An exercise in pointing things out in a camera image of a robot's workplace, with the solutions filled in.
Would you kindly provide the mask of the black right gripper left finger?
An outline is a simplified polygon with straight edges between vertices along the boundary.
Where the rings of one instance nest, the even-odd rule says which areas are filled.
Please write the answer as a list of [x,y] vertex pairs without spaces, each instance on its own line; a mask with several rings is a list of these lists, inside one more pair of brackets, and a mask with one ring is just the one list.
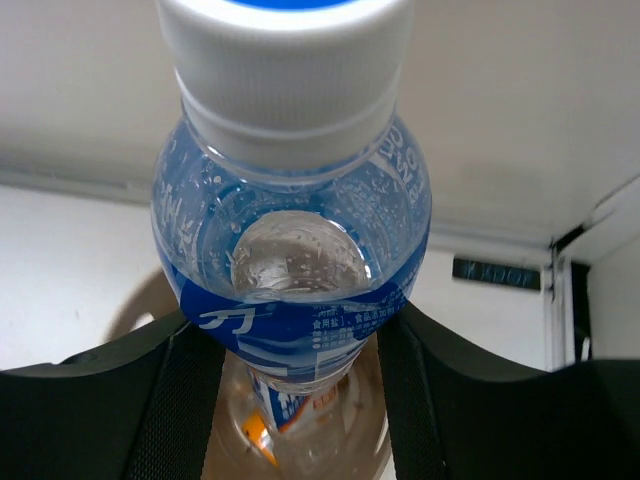
[[225,349],[176,311],[1,373],[4,479],[198,479]]

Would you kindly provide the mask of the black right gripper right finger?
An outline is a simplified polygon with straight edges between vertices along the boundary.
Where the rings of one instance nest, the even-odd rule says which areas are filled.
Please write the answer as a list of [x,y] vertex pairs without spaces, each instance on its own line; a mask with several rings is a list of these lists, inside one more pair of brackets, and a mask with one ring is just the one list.
[[635,479],[639,364],[544,372],[491,353],[414,306],[378,331],[400,479]]

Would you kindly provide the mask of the white orange label plastic bottle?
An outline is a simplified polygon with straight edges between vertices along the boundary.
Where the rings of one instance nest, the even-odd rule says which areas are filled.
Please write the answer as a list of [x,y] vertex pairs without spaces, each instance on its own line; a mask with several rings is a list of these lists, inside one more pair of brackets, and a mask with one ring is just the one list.
[[256,407],[244,422],[247,439],[286,479],[320,478],[341,463],[359,385],[346,376],[306,395],[278,391],[247,371]]

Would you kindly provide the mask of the blue label plastic bottle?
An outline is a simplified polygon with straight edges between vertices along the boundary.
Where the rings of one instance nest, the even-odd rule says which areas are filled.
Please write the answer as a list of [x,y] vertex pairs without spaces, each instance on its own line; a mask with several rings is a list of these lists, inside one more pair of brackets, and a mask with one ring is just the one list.
[[151,193],[185,316],[269,386],[346,374],[407,303],[424,156],[396,102],[411,1],[161,1],[182,116]]

